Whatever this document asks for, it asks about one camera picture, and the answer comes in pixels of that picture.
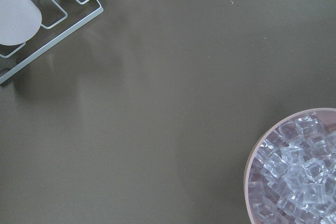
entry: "gray tabletop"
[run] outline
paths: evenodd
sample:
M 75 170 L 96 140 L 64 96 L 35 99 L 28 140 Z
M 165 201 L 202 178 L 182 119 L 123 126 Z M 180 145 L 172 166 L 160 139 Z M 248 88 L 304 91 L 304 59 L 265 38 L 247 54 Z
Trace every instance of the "gray tabletop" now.
M 249 223 L 253 145 L 336 107 L 336 1 L 101 2 L 1 88 L 0 223 Z

